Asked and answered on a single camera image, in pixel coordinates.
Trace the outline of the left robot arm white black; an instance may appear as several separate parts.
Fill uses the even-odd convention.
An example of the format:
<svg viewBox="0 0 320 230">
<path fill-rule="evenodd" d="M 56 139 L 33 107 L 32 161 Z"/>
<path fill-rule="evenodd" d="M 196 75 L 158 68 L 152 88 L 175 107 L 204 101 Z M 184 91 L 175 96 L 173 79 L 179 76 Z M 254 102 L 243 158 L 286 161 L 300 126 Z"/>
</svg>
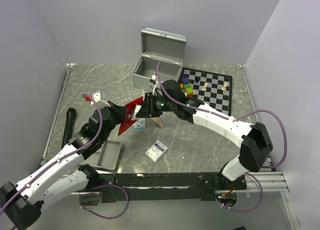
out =
<svg viewBox="0 0 320 230">
<path fill-rule="evenodd" d="M 0 212 L 18 230 L 34 224 L 42 212 L 54 202 L 78 190 L 95 190 L 99 174 L 88 164 L 83 165 L 104 142 L 111 131 L 127 117 L 127 108 L 108 101 L 98 108 L 88 122 L 60 152 L 30 176 L 17 183 L 6 182 L 0 188 Z"/>
</svg>

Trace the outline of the red first aid pouch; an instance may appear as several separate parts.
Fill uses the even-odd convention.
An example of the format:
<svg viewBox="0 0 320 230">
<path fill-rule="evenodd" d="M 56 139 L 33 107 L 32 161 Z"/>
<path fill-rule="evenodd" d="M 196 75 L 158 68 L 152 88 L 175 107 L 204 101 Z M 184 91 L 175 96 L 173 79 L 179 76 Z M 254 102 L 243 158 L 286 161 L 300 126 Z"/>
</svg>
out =
<svg viewBox="0 0 320 230">
<path fill-rule="evenodd" d="M 135 115 L 135 109 L 137 106 L 142 106 L 144 103 L 144 97 L 140 96 L 129 103 L 125 105 L 126 107 L 126 117 L 123 123 L 121 123 L 119 130 L 118 130 L 118 136 L 123 134 L 126 130 L 128 130 L 136 121 L 137 119 L 134 117 Z"/>
</svg>

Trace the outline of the bag of cotton swabs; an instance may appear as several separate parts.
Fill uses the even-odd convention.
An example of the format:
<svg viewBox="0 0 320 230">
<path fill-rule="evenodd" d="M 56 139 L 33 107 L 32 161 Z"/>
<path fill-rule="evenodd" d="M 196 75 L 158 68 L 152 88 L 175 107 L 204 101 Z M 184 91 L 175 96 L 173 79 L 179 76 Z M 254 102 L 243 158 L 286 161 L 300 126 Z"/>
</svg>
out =
<svg viewBox="0 0 320 230">
<path fill-rule="evenodd" d="M 151 119 L 159 128 L 161 128 L 161 129 L 165 128 L 164 123 L 162 122 L 162 120 L 159 117 L 154 117 Z"/>
</svg>

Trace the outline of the grey plastic divided tray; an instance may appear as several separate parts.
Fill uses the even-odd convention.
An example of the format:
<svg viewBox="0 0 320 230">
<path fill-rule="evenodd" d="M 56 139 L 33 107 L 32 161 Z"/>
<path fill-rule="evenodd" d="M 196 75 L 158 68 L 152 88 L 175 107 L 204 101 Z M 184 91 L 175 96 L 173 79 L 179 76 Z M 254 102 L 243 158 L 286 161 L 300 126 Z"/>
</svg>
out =
<svg viewBox="0 0 320 230">
<path fill-rule="evenodd" d="M 120 151 L 120 142 L 107 140 L 86 162 L 98 169 L 113 171 L 116 169 Z"/>
</svg>

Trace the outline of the white bandage roll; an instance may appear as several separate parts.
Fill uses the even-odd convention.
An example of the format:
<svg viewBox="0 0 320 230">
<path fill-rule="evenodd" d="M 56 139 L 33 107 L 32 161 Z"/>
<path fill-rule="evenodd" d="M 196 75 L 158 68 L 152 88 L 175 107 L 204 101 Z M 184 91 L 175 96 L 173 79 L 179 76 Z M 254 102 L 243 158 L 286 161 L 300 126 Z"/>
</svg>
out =
<svg viewBox="0 0 320 230">
<path fill-rule="evenodd" d="M 136 117 L 136 115 L 137 115 L 137 113 L 140 111 L 141 107 L 142 107 L 142 106 L 139 105 L 139 104 L 137 104 L 137 105 L 135 106 L 134 111 L 133 111 L 133 114 L 132 114 L 133 117 Z"/>
</svg>

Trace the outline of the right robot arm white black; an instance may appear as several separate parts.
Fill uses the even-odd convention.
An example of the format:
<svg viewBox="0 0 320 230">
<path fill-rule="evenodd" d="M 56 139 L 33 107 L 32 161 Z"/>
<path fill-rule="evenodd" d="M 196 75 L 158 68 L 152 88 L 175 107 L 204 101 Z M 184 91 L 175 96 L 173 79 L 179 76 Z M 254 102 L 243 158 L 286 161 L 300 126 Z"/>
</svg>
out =
<svg viewBox="0 0 320 230">
<path fill-rule="evenodd" d="M 160 89 L 161 94 L 144 95 L 143 102 L 134 108 L 135 118 L 158 118 L 164 112 L 173 112 L 179 119 L 210 129 L 234 143 L 239 154 L 224 164 L 217 175 L 223 189 L 230 189 L 247 172 L 260 171 L 273 150 L 264 124 L 239 121 L 197 97 L 186 97 L 175 80 L 164 81 Z"/>
</svg>

